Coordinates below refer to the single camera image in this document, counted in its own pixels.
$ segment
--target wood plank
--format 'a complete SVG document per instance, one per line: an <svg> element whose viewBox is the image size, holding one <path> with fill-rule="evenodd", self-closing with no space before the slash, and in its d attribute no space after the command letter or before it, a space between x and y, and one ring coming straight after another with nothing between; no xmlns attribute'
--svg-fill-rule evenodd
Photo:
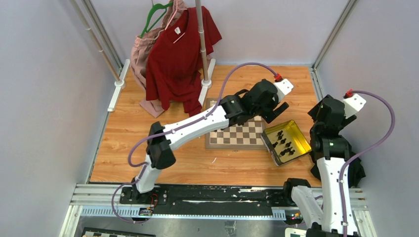
<svg viewBox="0 0 419 237"><path fill-rule="evenodd" d="M216 66L208 97L218 96L225 76L233 68ZM288 78L294 90L284 99L290 107L267 127L293 119L309 139L313 122L307 112L316 104L316 96L307 67L272 68ZM262 67L241 68L229 79L223 96L251 89L263 78L273 80L272 74ZM148 135L150 125L158 120L168 124L188 117L181 103L172 102L170 109L155 119L139 106L145 92L135 83L131 73L126 82L117 108L109 116L91 182L131 181L141 168L130 167L127 155L135 143ZM145 148L145 143L138 147L133 163L144 161ZM162 171L158 183L281 186L287 178L294 177L307 179L312 186L321 185L310 173L313 163L309 156L277 167L267 151L206 150L204 136L186 143L174 153L176 163Z"/></svg>

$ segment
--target gray wall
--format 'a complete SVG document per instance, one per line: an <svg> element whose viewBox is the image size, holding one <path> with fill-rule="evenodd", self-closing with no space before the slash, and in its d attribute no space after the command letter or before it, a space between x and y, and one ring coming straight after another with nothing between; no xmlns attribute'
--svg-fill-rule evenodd
<svg viewBox="0 0 419 237"><path fill-rule="evenodd" d="M395 110L393 134L362 159L367 177L361 187L380 237L418 236L418 8L416 0L360 0L319 69L332 96L368 90ZM344 132L357 151L381 138L390 123L385 107L366 99Z"/></svg>
<svg viewBox="0 0 419 237"><path fill-rule="evenodd" d="M113 89L68 0L0 2L0 236L58 236Z"/></svg>
<svg viewBox="0 0 419 237"><path fill-rule="evenodd" d="M118 54L130 56L146 23L151 0L92 0ZM166 4L168 0L154 0ZM190 7L194 0L184 0ZM223 40L218 64L313 63L347 0L202 0Z"/></svg>

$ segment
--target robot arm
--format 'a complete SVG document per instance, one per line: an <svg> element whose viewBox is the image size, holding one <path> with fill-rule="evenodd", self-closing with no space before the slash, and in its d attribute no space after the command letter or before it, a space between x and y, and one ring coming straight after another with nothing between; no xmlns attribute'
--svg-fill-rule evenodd
<svg viewBox="0 0 419 237"><path fill-rule="evenodd" d="M310 112L314 125L310 130L311 156L320 171L323 190L323 210L321 210L311 192L310 186L301 185L301 181L289 179L284 186L291 191L291 199L299 207L309 228L308 237L342 236L346 225L350 235L357 236L357 227L352 217L350 202L346 202L347 223L343 222L342 200L340 198L340 182L344 183L344 197L349 200L347 185L348 166L342 180L340 171L350 158L350 145L339 135L339 132L356 119L366 101L358 94L339 101L327 95Z"/></svg>
<svg viewBox="0 0 419 237"><path fill-rule="evenodd" d="M171 133L147 141L145 160L150 165L142 171L141 179L138 180L139 175L135 177L138 182L133 187L134 192L137 194L150 192L154 188L154 183L161 171L176 162L173 151L186 142L210 131L227 128L235 124L243 125L255 116L261 116L267 123L270 123L288 108L287 103L276 107L292 89L293 85L287 79L275 83L263 79L256 83L251 90L241 90L234 95L224 97L218 105L215 105L215 110L210 115L209 112L214 107L177 123L165 126L161 126L159 122L154 123L150 128L149 135L162 132ZM185 128L174 130L190 123L192 124Z"/></svg>

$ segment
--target yellow tray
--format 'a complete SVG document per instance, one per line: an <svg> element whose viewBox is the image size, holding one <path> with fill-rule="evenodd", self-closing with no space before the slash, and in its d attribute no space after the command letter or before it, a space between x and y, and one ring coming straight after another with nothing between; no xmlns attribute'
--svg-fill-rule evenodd
<svg viewBox="0 0 419 237"><path fill-rule="evenodd" d="M277 166L297 159L311 151L310 144L294 120L265 129L261 137ZM294 151L293 154L286 152L287 149Z"/></svg>

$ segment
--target red shirt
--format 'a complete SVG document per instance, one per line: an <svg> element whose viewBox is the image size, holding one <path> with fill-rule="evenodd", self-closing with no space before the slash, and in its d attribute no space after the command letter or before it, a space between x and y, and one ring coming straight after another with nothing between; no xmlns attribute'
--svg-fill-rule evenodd
<svg viewBox="0 0 419 237"><path fill-rule="evenodd" d="M207 54L214 52L212 46L221 39L221 34L202 7ZM199 68L202 68L201 40L198 33L196 8L188 8L167 30L160 33L147 60L146 99L160 99L164 110L170 100L183 102L185 113L198 114L202 106L198 101L201 93Z"/></svg>

